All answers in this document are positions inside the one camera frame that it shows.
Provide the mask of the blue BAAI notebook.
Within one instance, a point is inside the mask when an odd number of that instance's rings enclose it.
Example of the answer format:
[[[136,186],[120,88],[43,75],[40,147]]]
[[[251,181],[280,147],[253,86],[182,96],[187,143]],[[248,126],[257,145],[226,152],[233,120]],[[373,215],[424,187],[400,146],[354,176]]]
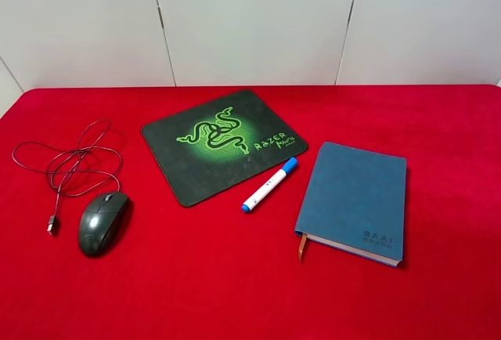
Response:
[[[294,232],[389,266],[403,260],[407,160],[325,142]]]

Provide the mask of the black computer mouse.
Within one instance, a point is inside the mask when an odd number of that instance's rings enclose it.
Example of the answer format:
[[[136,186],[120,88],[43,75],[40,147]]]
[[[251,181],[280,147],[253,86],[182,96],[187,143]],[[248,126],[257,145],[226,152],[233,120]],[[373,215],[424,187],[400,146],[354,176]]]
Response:
[[[106,253],[121,227],[130,199],[120,191],[96,196],[82,213],[78,228],[78,246],[88,257]]]

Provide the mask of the white blue marker pen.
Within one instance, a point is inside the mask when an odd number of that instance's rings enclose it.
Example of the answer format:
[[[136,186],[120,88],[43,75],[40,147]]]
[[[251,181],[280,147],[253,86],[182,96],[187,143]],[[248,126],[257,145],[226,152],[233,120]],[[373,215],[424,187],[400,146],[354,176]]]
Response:
[[[290,158],[284,166],[271,176],[261,187],[259,187],[249,198],[247,198],[241,209],[244,213],[251,212],[276,186],[278,186],[298,165],[297,158]]]

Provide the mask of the black green Razer mouse pad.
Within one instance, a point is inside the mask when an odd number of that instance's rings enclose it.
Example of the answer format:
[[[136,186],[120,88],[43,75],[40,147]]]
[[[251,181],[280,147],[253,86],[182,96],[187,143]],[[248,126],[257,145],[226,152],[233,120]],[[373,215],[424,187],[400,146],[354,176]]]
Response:
[[[142,127],[142,135],[183,207],[308,149],[306,141],[248,89],[151,122]]]

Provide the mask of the red table cloth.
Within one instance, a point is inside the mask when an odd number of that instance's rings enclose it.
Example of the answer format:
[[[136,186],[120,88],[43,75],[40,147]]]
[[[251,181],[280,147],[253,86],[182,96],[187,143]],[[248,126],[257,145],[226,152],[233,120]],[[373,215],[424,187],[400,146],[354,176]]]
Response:
[[[259,87],[308,143],[298,169],[250,214],[260,174],[183,208],[144,124],[226,88],[33,89],[1,119],[4,339],[497,339],[500,336],[500,90],[494,85]],[[90,195],[54,193],[11,153],[33,140],[71,148],[90,123],[113,128],[132,212],[99,259],[77,245]],[[399,268],[310,243],[294,226],[321,145],[408,162]]]

